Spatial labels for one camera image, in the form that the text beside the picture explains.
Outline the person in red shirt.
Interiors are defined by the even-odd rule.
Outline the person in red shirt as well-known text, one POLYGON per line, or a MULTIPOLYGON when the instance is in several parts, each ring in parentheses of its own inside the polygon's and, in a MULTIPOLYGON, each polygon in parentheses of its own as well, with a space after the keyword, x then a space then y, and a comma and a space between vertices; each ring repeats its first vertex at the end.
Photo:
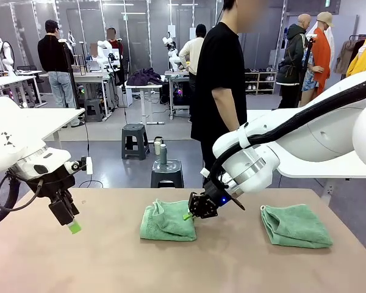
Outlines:
POLYGON ((110 27, 107 29, 107 40, 112 45, 113 49, 118 49, 119 53, 121 55, 123 54, 123 44, 121 42, 122 39, 117 38, 117 32, 116 32, 115 28, 110 27))

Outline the long white workbench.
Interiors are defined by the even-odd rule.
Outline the long white workbench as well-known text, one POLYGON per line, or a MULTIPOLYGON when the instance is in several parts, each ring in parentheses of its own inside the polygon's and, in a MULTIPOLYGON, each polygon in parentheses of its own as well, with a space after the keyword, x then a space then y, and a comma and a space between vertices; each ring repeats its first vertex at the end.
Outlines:
POLYGON ((42 107, 43 102, 34 74, 12 75, 0 77, 0 96, 12 99, 20 108, 42 107))

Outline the purple clothes pile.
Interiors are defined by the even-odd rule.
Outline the purple clothes pile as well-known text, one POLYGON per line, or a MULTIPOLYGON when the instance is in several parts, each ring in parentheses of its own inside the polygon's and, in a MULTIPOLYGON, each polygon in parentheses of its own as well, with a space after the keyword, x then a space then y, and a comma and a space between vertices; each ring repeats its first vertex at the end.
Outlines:
POLYGON ((153 68, 142 68, 130 75, 126 84, 130 86, 162 85, 163 80, 153 68))

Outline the grey robot stand table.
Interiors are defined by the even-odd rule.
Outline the grey robot stand table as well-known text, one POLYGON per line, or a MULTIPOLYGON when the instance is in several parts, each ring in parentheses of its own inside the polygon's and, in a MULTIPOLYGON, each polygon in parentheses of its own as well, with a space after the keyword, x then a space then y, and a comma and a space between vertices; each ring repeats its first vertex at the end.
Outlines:
POLYGON ((165 77, 169 83, 169 89, 170 89, 170 114, 169 118, 170 120, 173 120, 173 118, 176 116, 177 111, 179 110, 189 110, 188 106, 175 106, 173 104, 173 83, 174 82, 189 82, 189 73, 188 71, 182 70, 182 71, 166 71, 165 77))

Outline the man in black with cap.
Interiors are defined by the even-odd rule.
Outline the man in black with cap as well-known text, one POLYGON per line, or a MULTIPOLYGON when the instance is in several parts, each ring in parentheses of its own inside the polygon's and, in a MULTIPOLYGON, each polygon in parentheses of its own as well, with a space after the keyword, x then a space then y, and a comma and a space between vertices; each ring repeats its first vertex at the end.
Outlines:
POLYGON ((46 35, 39 40, 37 49, 42 69, 47 72, 56 105, 76 108, 73 88, 66 64, 66 43, 59 42, 59 25, 54 20, 45 21, 46 35))

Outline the white desk with purple clothes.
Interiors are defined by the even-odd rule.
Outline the white desk with purple clothes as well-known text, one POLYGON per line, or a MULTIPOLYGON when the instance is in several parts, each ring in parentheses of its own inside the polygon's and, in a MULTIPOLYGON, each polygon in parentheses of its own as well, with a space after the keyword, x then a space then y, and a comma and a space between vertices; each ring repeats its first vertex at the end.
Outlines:
POLYGON ((149 99, 151 99, 151 91, 155 90, 155 89, 161 89, 162 85, 155 85, 155 84, 150 84, 150 85, 141 85, 141 86, 136 86, 136 85, 127 85, 127 82, 125 82, 125 88, 126 89, 135 89, 135 90, 139 90, 140 91, 140 105, 141 105, 141 114, 142 114, 142 119, 141 119, 141 123, 143 125, 164 125, 165 122, 162 121, 153 121, 153 110, 152 110, 152 102, 149 102, 149 109, 150 109, 150 113, 149 116, 147 116, 146 113, 146 106, 145 106, 145 92, 148 93, 149 95, 149 99))

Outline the white computer tower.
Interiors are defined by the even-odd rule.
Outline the white computer tower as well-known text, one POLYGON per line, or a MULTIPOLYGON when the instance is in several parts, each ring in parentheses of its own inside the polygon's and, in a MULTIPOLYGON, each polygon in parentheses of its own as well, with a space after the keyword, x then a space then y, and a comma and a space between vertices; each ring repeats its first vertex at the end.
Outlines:
POLYGON ((117 87, 117 95, 119 107, 129 107, 133 103, 132 89, 120 85, 117 87))

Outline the person in cream sweater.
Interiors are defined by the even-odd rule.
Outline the person in cream sweater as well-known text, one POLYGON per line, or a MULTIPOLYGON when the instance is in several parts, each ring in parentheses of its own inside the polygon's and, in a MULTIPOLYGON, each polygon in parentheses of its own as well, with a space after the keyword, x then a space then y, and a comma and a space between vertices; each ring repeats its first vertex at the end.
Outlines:
POLYGON ((198 24, 195 29, 195 38, 189 40, 179 52, 181 64, 189 72, 189 86, 192 94, 195 93, 199 56, 206 33, 206 26, 198 24))

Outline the grey stool under desk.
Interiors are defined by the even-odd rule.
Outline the grey stool under desk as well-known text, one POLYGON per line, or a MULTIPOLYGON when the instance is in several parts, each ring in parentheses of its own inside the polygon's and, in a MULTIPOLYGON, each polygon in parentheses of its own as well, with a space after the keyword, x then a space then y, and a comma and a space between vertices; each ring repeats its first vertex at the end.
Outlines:
POLYGON ((104 118, 101 102, 99 99, 86 99, 84 101, 85 121, 102 122, 104 118))

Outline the green towel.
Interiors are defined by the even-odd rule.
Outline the green towel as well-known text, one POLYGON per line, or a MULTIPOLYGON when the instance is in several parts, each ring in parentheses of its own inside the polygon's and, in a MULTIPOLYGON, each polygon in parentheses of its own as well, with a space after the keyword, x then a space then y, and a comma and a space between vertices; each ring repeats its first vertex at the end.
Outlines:
POLYGON ((333 245, 326 227, 306 204, 260 207, 260 215, 273 245, 299 248, 329 248, 333 245))
POLYGON ((153 241, 195 241, 197 235, 194 221, 188 216, 188 200, 154 200, 144 211, 140 238, 153 241))

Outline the person in black t-shirt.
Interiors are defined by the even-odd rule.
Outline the person in black t-shirt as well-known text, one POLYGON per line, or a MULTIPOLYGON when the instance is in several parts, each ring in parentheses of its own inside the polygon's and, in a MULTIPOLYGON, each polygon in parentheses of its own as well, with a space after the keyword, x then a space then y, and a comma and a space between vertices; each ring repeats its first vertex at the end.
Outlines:
POLYGON ((245 67, 238 36, 237 0, 224 0, 223 16, 205 36, 192 102, 191 138, 201 144, 204 168, 216 160, 212 147, 230 132, 222 119, 224 106, 234 104, 240 125, 247 120, 245 67))

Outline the computer with coloured lights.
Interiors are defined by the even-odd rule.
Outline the computer with coloured lights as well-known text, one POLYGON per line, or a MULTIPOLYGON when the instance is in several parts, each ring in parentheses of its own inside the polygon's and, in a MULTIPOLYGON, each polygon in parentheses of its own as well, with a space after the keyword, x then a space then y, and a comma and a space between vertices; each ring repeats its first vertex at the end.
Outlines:
MULTIPOLYGON (((169 83, 164 82, 160 88, 160 103, 170 103, 170 89, 169 83)), ((173 104, 175 106, 188 106, 190 104, 190 87, 188 82, 174 82, 173 83, 173 104)))

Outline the person's right forearm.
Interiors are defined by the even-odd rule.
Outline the person's right forearm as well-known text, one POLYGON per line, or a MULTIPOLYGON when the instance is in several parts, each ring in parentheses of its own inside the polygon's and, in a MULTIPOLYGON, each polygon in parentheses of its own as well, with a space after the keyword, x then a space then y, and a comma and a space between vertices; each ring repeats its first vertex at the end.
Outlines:
POLYGON ((224 106, 222 119, 229 131, 235 131, 240 127, 234 104, 224 106))

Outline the grey desk with robot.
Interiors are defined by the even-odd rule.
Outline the grey desk with robot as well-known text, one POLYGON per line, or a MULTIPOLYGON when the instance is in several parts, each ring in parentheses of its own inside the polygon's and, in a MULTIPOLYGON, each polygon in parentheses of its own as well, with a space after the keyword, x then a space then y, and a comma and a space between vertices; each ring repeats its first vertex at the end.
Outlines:
POLYGON ((107 72, 92 72, 81 75, 80 73, 74 74, 74 80, 76 84, 81 84, 84 88, 84 100, 86 99, 99 99, 101 102, 104 118, 102 121, 106 121, 112 114, 115 107, 110 92, 110 75, 107 72), (92 90, 90 84, 100 84, 102 91, 99 96, 97 90, 92 90))

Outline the mannequin in orange garment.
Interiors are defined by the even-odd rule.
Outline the mannequin in orange garment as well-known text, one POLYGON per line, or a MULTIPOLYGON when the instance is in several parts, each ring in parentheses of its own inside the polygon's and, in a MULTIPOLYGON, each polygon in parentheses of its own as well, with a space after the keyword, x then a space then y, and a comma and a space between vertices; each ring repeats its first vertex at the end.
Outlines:
POLYGON ((321 12, 317 15, 317 25, 313 31, 312 49, 308 58, 307 71, 303 82, 300 106, 305 106, 321 94, 330 77, 331 46, 325 35, 332 26, 332 14, 321 12))

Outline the shoe rack with shoes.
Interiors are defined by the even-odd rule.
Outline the shoe rack with shoes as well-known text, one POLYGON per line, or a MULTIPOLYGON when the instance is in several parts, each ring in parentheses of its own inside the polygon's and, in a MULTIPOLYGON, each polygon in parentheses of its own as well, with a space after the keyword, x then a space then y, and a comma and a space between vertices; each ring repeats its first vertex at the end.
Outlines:
POLYGON ((245 70, 245 92, 250 95, 272 94, 277 72, 273 68, 245 70))

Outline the brown coat on rack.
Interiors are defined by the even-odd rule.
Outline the brown coat on rack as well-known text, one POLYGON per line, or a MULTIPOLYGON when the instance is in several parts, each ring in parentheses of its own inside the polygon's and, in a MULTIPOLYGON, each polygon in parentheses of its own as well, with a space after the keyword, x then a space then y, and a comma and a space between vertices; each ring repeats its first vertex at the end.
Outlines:
POLYGON ((339 55, 336 59, 334 73, 341 75, 346 74, 355 44, 355 40, 347 40, 343 43, 339 55))

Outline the dark grey plastic stool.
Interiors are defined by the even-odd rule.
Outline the dark grey plastic stool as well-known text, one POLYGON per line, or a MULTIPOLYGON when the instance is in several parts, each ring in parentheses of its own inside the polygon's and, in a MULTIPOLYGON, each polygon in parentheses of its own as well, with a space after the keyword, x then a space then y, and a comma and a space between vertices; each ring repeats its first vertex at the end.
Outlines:
POLYGON ((145 125, 126 124, 121 130, 121 158, 137 157, 145 160, 149 153, 149 143, 145 125))
POLYGON ((172 159, 162 164, 161 160, 154 161, 151 171, 151 188, 184 188, 184 177, 181 161, 172 159))

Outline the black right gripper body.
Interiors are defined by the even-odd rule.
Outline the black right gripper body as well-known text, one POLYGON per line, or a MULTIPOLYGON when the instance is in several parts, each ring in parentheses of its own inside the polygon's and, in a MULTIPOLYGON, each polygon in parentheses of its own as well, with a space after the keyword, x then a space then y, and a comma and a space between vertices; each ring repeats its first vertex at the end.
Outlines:
POLYGON ((206 198, 206 210, 217 211, 219 207, 222 207, 229 201, 231 196, 224 190, 218 188, 214 183, 205 184, 205 198, 206 198))

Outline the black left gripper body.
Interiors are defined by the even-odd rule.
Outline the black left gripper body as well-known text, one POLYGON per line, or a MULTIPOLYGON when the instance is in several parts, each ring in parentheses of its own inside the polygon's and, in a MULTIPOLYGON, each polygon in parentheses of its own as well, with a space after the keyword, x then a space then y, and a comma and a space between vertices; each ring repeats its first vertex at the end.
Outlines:
POLYGON ((69 188, 75 184, 75 178, 73 175, 64 175, 56 177, 55 173, 47 174, 41 178, 31 179, 25 181, 33 192, 37 191, 38 183, 43 180, 40 191, 37 192, 38 198, 49 198, 51 203, 57 200, 66 200, 69 204, 73 202, 72 195, 69 192, 69 188))

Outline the mannequin in dark jacket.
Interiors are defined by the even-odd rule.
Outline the mannequin in dark jacket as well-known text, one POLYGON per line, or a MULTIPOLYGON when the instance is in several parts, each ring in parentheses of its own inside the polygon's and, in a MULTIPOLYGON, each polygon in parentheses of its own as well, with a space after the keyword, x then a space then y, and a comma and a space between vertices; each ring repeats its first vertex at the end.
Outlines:
POLYGON ((311 16, 301 14, 296 24, 287 30, 287 46, 284 58, 278 66, 276 83, 281 87, 279 109, 294 108, 298 103, 300 75, 303 70, 302 59, 306 45, 306 30, 310 26, 311 16))

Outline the black tripod by mannequins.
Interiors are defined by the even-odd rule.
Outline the black tripod by mannequins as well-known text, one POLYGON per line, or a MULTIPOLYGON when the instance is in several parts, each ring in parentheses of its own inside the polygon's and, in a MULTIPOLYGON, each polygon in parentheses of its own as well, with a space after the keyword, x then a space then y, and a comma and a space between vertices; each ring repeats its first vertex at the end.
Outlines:
POLYGON ((316 37, 315 34, 308 34, 306 36, 307 46, 306 46, 306 49, 304 52, 304 57, 303 57, 304 79, 303 79, 302 88, 301 88, 302 92, 314 89, 314 87, 316 86, 316 83, 317 83, 316 81, 314 81, 314 72, 309 68, 309 64, 314 66, 314 57, 313 57, 313 53, 312 53, 312 47, 314 44, 315 37, 316 37))

